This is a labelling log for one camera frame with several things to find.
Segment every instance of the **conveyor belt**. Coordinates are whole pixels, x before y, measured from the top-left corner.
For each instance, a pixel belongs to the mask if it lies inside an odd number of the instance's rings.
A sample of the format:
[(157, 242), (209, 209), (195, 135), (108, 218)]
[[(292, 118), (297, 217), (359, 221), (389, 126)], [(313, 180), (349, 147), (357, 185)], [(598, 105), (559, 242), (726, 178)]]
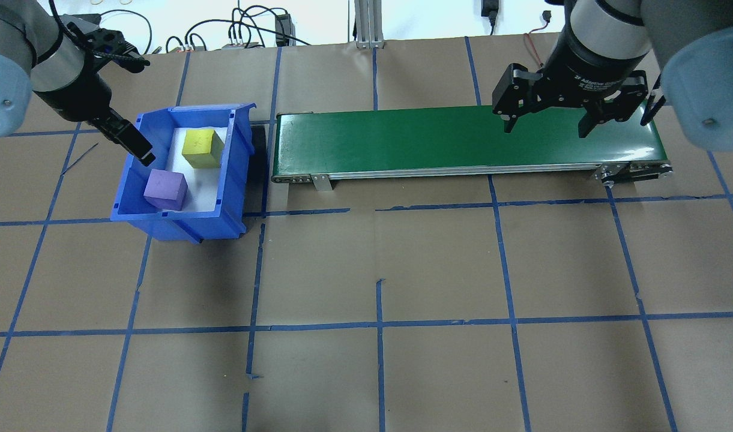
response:
[(668, 156), (642, 112), (586, 139), (576, 109), (528, 115), (511, 134), (489, 106), (279, 115), (273, 181), (326, 189), (349, 178), (656, 169)]

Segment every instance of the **gray robot arm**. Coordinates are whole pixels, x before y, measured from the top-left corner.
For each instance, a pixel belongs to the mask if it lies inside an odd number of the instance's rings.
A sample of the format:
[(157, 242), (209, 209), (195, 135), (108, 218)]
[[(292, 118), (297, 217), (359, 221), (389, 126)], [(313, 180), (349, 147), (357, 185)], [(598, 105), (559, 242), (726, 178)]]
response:
[[(635, 68), (654, 47), (663, 93), (688, 139), (733, 150), (733, 0), (549, 3), (564, 5), (566, 25), (544, 68), (511, 64), (492, 93), (506, 132), (520, 116), (551, 106), (586, 110), (581, 137), (607, 121), (627, 121), (647, 98), (646, 74)], [(642, 123), (660, 106), (647, 104)]]
[(35, 0), (0, 0), (0, 137), (21, 126), (34, 92), (62, 118), (87, 121), (149, 165), (152, 145), (109, 106), (112, 93), (97, 74), (109, 61), (133, 73), (149, 65), (120, 32), (55, 19)]

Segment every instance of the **table surface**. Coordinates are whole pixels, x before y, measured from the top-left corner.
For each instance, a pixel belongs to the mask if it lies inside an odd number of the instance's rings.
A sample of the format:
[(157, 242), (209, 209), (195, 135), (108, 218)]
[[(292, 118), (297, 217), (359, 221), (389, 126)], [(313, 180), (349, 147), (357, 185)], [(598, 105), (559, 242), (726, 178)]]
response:
[[(150, 60), (102, 72), (119, 113), (256, 102), (260, 150), (278, 113), (486, 104), (534, 66), (518, 35)], [(612, 191), (322, 193), (260, 151), (248, 232), (193, 245), (109, 222), (125, 152), (34, 99), (0, 139), (0, 430), (733, 430), (733, 154), (657, 128), (674, 176)]]

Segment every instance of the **purple cube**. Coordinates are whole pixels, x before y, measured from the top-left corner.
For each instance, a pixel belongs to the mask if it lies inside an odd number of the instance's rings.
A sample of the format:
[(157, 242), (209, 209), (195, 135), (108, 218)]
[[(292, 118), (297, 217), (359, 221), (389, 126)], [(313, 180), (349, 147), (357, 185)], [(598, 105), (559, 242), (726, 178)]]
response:
[(155, 208), (179, 211), (182, 210), (186, 192), (187, 181), (182, 173), (153, 169), (143, 196)]

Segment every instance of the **metal bracket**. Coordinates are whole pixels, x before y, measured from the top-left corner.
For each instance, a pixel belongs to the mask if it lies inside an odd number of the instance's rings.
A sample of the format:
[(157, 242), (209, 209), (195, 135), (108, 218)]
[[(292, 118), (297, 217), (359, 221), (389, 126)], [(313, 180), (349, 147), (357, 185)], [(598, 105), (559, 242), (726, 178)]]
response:
[(670, 177), (673, 167), (670, 161), (663, 162), (621, 162), (602, 164), (593, 173), (593, 178), (599, 180), (607, 188), (613, 188), (618, 183), (633, 183), (633, 181), (655, 180)]
[(382, 0), (355, 0), (355, 46), (359, 49), (383, 47)]
[(313, 180), (313, 186), (316, 186), (316, 191), (331, 191), (331, 180), (326, 174), (314, 174), (310, 176)]
[(316, 191), (331, 191), (331, 178), (328, 174), (311, 174), (311, 175), (293, 175), (293, 176), (275, 176), (273, 177), (273, 183), (313, 183), (316, 186)]

